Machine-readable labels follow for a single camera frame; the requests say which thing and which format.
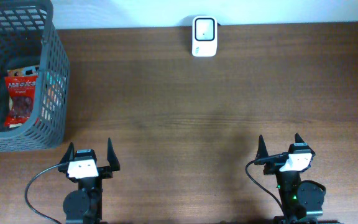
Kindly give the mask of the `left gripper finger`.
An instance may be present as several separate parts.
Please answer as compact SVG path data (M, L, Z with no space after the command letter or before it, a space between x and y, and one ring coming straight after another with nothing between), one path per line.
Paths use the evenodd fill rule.
M72 161L75 156L74 149L75 149L74 144L71 142L68 146L66 153L63 155L62 159L60 160L59 164L66 164Z
M121 165L119 163L119 160L116 156L116 153L114 152L114 148L112 145L111 138L108 138L108 148L107 148L107 160L109 162L109 166L112 171L120 171Z

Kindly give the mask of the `red snack bag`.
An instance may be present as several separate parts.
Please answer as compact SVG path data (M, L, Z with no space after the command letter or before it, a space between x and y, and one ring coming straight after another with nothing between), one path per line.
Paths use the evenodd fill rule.
M37 78L38 75L4 78L9 94L9 112L4 122L5 126L24 124L30 118Z

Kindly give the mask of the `yellow snack bag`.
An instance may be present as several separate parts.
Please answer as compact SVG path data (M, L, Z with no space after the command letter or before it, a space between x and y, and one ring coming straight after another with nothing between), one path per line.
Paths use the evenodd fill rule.
M7 74L9 77L28 77L38 75L39 65L33 65L29 67L16 68L8 70Z

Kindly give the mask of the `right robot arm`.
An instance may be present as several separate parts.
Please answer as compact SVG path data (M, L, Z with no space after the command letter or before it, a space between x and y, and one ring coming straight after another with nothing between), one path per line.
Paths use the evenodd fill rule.
M295 134L287 152L269 155L263 136L259 136L255 165L263 165L264 175L274 175L283 215L274 223L317 223L323 214L326 187L312 180L301 180L300 174L311 167L314 150Z

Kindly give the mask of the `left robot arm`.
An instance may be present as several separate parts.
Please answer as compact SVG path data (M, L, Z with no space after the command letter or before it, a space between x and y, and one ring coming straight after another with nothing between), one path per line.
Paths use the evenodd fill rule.
M92 149L75 150L70 143L61 158L58 171L78 185L63 201L66 223L101 223L103 214L103 180L113 178L121 169L111 139L107 143L107 166L97 166L96 153Z

